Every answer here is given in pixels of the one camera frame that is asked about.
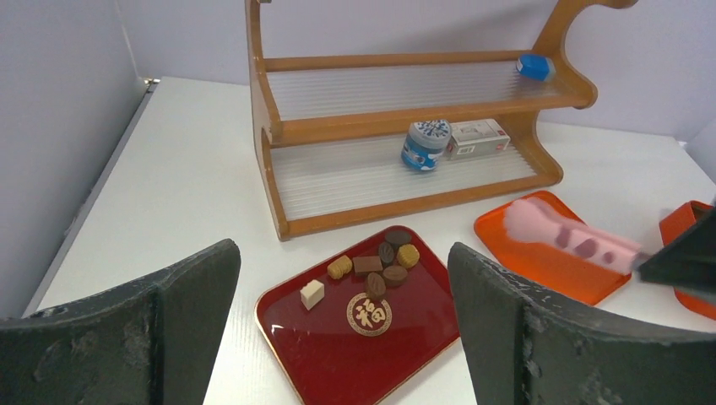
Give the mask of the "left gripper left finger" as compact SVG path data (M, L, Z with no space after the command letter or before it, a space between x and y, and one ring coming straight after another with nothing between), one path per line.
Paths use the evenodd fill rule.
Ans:
M222 240L81 300L1 322L4 404L200 404L241 266Z

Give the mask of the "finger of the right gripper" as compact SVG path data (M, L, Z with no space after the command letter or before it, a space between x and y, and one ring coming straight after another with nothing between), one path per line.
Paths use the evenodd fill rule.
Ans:
M640 279L715 303L715 206L637 270Z

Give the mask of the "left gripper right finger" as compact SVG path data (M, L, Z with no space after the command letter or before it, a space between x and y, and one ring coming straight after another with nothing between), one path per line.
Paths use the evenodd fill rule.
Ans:
M585 305L457 242L447 270L479 404L712 404L715 336Z

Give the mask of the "pink tongs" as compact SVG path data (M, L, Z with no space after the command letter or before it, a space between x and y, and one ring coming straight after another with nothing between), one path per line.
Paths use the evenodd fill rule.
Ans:
M503 226L511 240L547 245L614 273L627 275L651 257L639 244L569 219L537 197L511 202Z

